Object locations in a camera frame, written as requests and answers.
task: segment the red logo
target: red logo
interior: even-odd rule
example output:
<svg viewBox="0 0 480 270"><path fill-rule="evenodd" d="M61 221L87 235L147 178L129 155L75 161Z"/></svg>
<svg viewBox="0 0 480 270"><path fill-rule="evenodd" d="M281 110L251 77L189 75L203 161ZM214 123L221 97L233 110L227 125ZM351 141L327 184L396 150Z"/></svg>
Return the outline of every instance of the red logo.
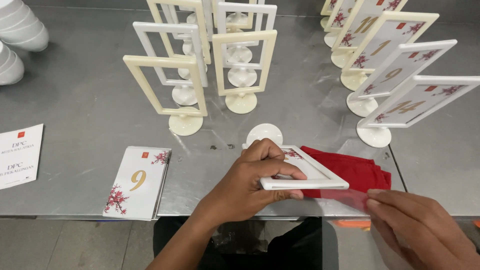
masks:
<svg viewBox="0 0 480 270"><path fill-rule="evenodd" d="M418 53L419 53L419 51L414 52L408 58L414 58L415 56L417 56Z"/></svg>
<svg viewBox="0 0 480 270"><path fill-rule="evenodd" d="M437 88L438 86L429 86L427 88L427 90L425 90L425 92L432 92L435 88Z"/></svg>

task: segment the red cloth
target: red cloth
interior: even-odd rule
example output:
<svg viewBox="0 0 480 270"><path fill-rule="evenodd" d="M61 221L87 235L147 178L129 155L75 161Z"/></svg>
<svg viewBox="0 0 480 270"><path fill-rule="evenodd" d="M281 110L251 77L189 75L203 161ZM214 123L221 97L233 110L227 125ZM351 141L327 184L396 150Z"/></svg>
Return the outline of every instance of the red cloth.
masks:
<svg viewBox="0 0 480 270"><path fill-rule="evenodd" d="M322 152L306 146L300 149L350 185L348 190L303 189L302 192L307 197L331 198L365 210L367 190L390 189L392 186L392 174L382 171L373 160Z"/></svg>

